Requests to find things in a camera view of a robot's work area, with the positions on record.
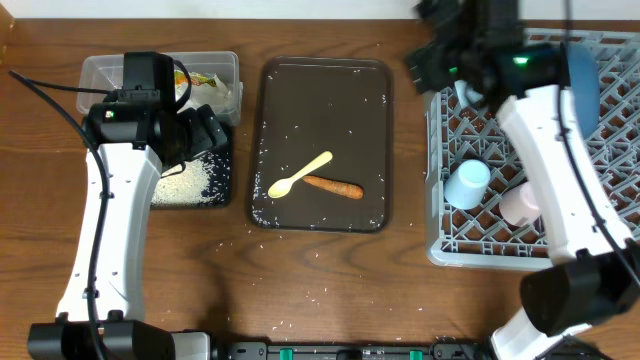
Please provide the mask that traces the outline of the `dark blue plate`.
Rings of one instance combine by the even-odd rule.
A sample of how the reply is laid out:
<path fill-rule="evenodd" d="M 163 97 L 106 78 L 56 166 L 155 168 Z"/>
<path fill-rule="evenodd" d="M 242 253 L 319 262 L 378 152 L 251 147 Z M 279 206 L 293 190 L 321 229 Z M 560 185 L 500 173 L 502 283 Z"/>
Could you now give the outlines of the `dark blue plate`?
<path fill-rule="evenodd" d="M 578 125 L 583 138 L 588 139 L 600 121 L 597 63 L 590 50 L 581 44 L 569 45 L 567 60 Z"/>

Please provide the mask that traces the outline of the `white tissue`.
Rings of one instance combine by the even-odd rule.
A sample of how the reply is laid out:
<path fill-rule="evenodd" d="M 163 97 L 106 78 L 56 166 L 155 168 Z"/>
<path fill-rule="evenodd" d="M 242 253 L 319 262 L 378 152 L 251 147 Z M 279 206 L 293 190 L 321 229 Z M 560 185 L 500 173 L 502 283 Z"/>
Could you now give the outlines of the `white tissue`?
<path fill-rule="evenodd" d="M 193 86 L 191 84 L 191 93 L 189 99 L 182 109 L 199 108 L 203 105 L 209 105 L 214 111 L 220 111 L 228 108 L 232 104 L 233 92 L 230 86 L 227 86 L 216 74 L 203 74 L 205 76 L 213 76 L 217 86 L 209 85 Z"/>

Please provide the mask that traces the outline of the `yellow green snack wrapper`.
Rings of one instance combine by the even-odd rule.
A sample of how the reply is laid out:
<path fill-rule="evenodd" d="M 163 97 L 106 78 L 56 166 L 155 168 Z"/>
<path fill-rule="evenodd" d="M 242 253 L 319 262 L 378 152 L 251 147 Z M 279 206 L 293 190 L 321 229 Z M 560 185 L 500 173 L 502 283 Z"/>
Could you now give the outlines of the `yellow green snack wrapper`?
<path fill-rule="evenodd" d="M 216 80 L 213 76 L 205 76 L 203 74 L 200 73 L 196 73 L 196 72 L 190 72 L 189 76 L 186 76 L 185 73 L 181 70 L 175 70 L 174 71 L 174 80 L 175 80 L 175 85 L 176 86 L 180 86 L 182 84 L 186 84 L 187 80 L 190 80 L 190 83 L 193 86 L 202 86 L 202 85 L 209 85 L 211 87 L 216 87 L 217 83 Z"/>

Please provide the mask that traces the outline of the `light blue plastic cup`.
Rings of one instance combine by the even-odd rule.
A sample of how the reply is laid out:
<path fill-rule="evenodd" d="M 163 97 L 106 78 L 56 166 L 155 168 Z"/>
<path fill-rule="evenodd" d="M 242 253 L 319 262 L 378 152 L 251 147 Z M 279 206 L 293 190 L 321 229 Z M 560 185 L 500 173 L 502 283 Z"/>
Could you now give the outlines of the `light blue plastic cup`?
<path fill-rule="evenodd" d="M 462 162 L 444 185 L 444 198 L 453 207 L 470 210 L 481 204 L 490 182 L 489 167 L 479 160 Z"/>

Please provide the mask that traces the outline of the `yellow plastic spoon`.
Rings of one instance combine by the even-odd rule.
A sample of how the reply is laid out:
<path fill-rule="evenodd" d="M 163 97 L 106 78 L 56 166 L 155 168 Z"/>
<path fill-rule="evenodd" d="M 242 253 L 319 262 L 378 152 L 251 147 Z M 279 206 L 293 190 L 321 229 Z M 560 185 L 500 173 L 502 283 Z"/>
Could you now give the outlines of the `yellow plastic spoon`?
<path fill-rule="evenodd" d="M 294 175 L 288 178 L 280 179 L 276 181 L 274 184 L 272 184 L 271 187 L 268 189 L 267 195 L 273 199 L 286 196 L 290 192 L 293 184 L 296 181 L 300 180 L 306 175 L 309 175 L 310 173 L 319 169 L 320 167 L 326 165 L 332 159 L 333 159 L 333 154 L 330 151 L 324 151 L 323 153 L 318 155 L 316 158 L 314 158 L 312 161 L 310 161 L 308 164 L 306 164 L 304 167 L 302 167 Z"/>

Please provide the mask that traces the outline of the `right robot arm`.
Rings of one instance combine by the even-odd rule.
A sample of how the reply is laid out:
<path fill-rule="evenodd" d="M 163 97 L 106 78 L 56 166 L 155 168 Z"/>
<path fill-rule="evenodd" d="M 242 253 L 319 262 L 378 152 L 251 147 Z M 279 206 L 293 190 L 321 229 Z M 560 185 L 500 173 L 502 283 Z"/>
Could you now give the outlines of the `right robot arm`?
<path fill-rule="evenodd" d="M 486 359 L 542 359 L 639 298 L 639 246 L 609 201 L 576 121 L 567 40 L 529 45 L 515 1 L 422 1 L 433 40 L 406 59 L 419 93 L 464 81 L 516 150 L 541 209 L 550 268 L 520 284 L 520 310 Z"/>

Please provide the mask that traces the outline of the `pink plastic cup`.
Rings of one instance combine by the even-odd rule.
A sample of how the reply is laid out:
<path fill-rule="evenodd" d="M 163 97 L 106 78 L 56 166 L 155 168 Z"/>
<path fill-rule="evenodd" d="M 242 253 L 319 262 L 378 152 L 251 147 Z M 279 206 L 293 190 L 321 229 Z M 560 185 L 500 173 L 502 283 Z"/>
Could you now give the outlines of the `pink plastic cup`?
<path fill-rule="evenodd" d="M 499 203 L 499 210 L 507 223 L 517 227 L 533 224 L 541 216 L 533 187 L 529 182 L 505 193 Z"/>

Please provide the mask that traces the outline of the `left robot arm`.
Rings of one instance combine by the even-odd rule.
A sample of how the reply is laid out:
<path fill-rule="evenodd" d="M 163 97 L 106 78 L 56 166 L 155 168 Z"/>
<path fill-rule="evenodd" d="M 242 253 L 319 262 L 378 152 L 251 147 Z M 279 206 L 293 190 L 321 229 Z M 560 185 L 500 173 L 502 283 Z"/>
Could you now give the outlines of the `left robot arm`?
<path fill-rule="evenodd" d="M 226 144 L 210 106 L 103 102 L 82 130 L 87 197 L 72 274 L 56 317 L 29 330 L 34 359 L 214 359 L 204 331 L 145 322 L 142 265 L 152 198 L 164 171 Z"/>

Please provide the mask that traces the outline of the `light blue bowl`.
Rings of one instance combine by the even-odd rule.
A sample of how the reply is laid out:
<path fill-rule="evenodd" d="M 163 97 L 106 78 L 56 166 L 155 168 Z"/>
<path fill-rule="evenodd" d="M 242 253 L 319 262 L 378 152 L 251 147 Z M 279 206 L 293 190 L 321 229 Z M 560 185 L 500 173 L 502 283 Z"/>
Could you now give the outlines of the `light blue bowl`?
<path fill-rule="evenodd" d="M 464 80 L 456 80 L 454 82 L 454 88 L 462 108 L 476 108 L 484 100 L 483 95 L 476 92 Z"/>

